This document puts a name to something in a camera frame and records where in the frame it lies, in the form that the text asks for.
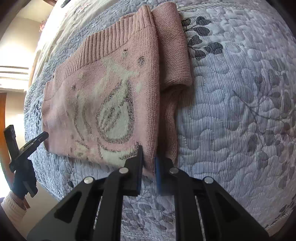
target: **gray patterned quilt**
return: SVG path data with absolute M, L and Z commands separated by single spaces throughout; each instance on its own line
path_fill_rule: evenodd
M 165 0 L 122 0 L 94 18 L 45 64 L 25 99 L 25 138 L 42 132 L 43 89 L 55 68 L 88 35 Z M 183 18 L 194 84 L 179 100 L 178 167 L 212 176 L 263 227 L 296 205 L 296 41 L 264 0 L 175 1 Z M 112 167 L 46 152 L 30 157 L 37 179 L 62 199 L 86 176 Z M 125 197 L 122 240 L 175 240 L 174 203 L 143 177 L 141 195 Z

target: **folded pink sweater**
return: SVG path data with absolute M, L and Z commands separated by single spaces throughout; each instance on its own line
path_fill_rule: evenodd
M 176 5 L 167 2 L 152 12 L 142 6 L 87 37 L 57 67 L 44 90 L 45 147 L 120 167 L 142 145 L 145 168 L 153 171 L 157 139 L 160 150 L 176 159 L 174 112 L 180 86 L 191 83 Z

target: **metal screw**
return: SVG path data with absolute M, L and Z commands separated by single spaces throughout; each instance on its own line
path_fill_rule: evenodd
M 126 173 L 128 173 L 128 168 L 127 167 L 122 167 L 122 168 L 119 169 L 119 172 L 121 174 L 126 174 Z
M 85 179 L 84 179 L 84 182 L 86 183 L 86 184 L 90 184 L 90 183 L 92 183 L 94 181 L 94 178 L 93 177 L 86 177 Z
M 207 184 L 211 184 L 211 183 L 214 182 L 214 179 L 211 178 L 211 177 L 205 177 L 204 181 L 205 181 L 205 183 L 207 183 Z
M 172 167 L 172 168 L 170 169 L 170 173 L 171 173 L 171 174 L 177 174 L 178 172 L 179 172 L 179 169 L 176 168 L 176 167 Z

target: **leaf pattern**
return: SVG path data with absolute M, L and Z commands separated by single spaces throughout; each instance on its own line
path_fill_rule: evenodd
M 98 132 L 110 143 L 125 143 L 133 133 L 133 102 L 129 81 L 119 85 L 103 101 L 96 116 Z
M 274 221 L 271 223 L 274 224 L 279 218 L 283 217 L 285 214 L 291 212 L 294 210 L 296 203 L 295 203 L 296 194 L 292 197 L 292 200 L 289 204 L 285 204 L 280 210 L 279 215 L 274 219 Z
M 196 18 L 195 23 L 196 25 L 191 26 L 192 21 L 190 19 L 186 19 L 182 21 L 182 25 L 186 28 L 186 31 L 194 31 L 198 35 L 194 35 L 191 37 L 191 39 L 188 41 L 188 47 L 194 49 L 194 58 L 196 60 L 201 60 L 207 56 L 207 54 L 212 53 L 212 54 L 221 54 L 223 51 L 223 46 L 222 44 L 218 42 L 213 42 L 210 43 L 208 46 L 205 47 L 194 47 L 195 45 L 201 44 L 202 39 L 200 39 L 200 36 L 208 36 L 210 34 L 210 30 L 206 27 L 201 27 L 198 25 L 208 25 L 212 21 L 205 19 L 203 16 L 199 16 Z

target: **black clamp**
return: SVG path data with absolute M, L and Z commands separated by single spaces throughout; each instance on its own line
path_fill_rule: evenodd
M 47 132 L 42 132 L 39 136 L 36 138 L 30 140 L 28 143 L 26 143 L 22 148 L 18 148 L 17 141 L 15 139 L 15 129 L 13 125 L 9 125 L 4 130 L 4 136 L 7 144 L 7 148 L 11 157 L 11 162 L 9 163 L 9 169 L 11 172 L 15 172 L 16 170 L 18 172 L 23 172 L 25 180 L 23 180 L 23 184 L 27 191 L 30 193 L 31 197 L 34 197 L 36 193 L 38 192 L 38 189 L 36 185 L 31 184 L 30 182 L 26 181 L 26 174 L 28 174 L 29 171 L 34 171 L 33 168 L 30 168 L 32 166 L 31 160 L 28 159 L 28 157 L 36 151 L 37 147 L 48 138 Z
M 61 8 L 65 7 L 71 0 L 65 0 L 62 5 Z
M 199 211 L 207 241 L 271 240 L 213 178 L 192 178 L 168 158 L 156 158 L 155 165 L 158 192 L 175 198 L 177 241 L 203 240 Z
M 140 194 L 142 168 L 143 150 L 139 146 L 137 156 L 127 159 L 124 167 L 107 178 L 84 178 L 37 223 L 27 240 L 120 240 L 123 196 Z

